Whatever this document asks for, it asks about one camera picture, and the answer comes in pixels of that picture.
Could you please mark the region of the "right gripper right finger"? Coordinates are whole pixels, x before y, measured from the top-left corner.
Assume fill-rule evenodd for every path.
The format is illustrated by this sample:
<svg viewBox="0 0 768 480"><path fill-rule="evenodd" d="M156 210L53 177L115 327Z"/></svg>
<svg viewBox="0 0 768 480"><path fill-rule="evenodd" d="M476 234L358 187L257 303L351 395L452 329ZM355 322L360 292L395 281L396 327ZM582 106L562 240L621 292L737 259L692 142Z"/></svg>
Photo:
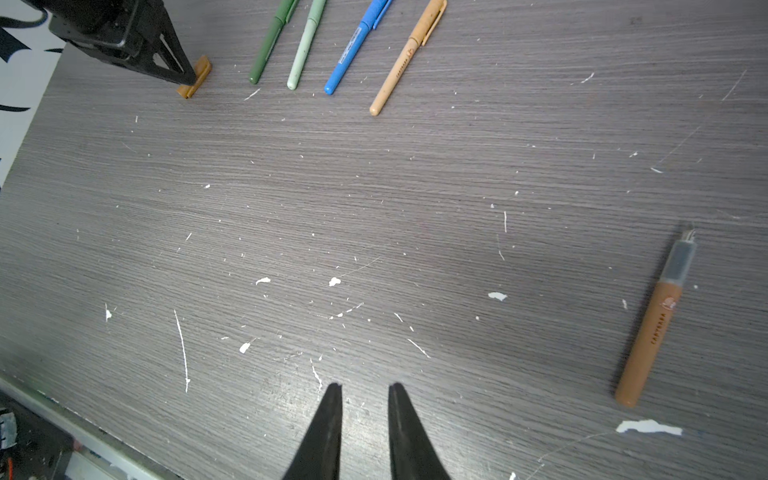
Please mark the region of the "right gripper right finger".
<svg viewBox="0 0 768 480"><path fill-rule="evenodd" d="M401 383L389 387L388 430L393 479L450 479Z"/></svg>

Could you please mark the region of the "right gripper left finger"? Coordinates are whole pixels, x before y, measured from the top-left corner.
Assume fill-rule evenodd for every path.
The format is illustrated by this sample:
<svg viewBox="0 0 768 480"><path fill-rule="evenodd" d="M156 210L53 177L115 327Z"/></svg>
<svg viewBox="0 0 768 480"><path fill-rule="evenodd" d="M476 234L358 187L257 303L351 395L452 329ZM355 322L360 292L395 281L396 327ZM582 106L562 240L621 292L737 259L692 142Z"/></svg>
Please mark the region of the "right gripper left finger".
<svg viewBox="0 0 768 480"><path fill-rule="evenodd" d="M284 479L337 480L342 438L342 386L328 386Z"/></svg>

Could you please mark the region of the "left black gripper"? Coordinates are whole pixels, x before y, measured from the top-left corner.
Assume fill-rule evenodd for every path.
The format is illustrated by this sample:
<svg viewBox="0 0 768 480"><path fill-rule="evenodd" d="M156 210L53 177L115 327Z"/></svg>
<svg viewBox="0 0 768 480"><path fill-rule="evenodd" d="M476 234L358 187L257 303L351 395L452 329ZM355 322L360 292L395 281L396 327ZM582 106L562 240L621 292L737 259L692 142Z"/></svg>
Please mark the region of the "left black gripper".
<svg viewBox="0 0 768 480"><path fill-rule="evenodd" d="M162 1L25 1L52 15L49 30L93 57L177 85L196 75Z"/></svg>

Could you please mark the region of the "green pen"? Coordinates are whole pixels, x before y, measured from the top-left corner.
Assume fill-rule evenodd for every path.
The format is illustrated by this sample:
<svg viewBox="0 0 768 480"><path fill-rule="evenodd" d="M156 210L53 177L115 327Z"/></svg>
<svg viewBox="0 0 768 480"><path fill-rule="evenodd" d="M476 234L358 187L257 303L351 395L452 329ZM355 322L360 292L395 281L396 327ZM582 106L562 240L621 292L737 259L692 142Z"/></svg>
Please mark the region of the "green pen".
<svg viewBox="0 0 768 480"><path fill-rule="evenodd" d="M304 31L287 79L287 88L289 90L295 90L298 87L326 3L326 0L313 0L310 5Z"/></svg>
<svg viewBox="0 0 768 480"><path fill-rule="evenodd" d="M298 0L280 1L249 72L249 81L252 85L259 82L274 46L284 26L290 21L297 5Z"/></svg>

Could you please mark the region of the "blue pen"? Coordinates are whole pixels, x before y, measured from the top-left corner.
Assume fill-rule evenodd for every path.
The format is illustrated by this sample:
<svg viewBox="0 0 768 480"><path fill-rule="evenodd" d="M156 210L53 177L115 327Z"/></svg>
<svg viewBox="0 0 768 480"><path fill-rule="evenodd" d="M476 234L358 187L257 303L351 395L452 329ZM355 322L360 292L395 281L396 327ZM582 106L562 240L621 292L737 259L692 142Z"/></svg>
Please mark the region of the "blue pen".
<svg viewBox="0 0 768 480"><path fill-rule="evenodd" d="M324 86L327 95L334 94L368 34L377 29L391 4L392 0L371 1Z"/></svg>

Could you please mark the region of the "tan pen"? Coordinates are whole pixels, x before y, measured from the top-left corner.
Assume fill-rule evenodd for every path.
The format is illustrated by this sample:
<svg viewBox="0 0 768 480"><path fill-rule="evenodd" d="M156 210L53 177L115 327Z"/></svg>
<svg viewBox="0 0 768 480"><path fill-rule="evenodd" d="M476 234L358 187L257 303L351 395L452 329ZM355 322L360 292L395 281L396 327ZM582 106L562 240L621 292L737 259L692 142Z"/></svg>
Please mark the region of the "tan pen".
<svg viewBox="0 0 768 480"><path fill-rule="evenodd" d="M446 0L431 0L429 2L373 100L369 108L372 116L378 116L381 113L416 52L426 44L431 36L447 5Z"/></svg>
<svg viewBox="0 0 768 480"><path fill-rule="evenodd" d="M695 235L695 229L685 230L670 249L615 390L620 405L635 407L644 390L682 296L696 252Z"/></svg>

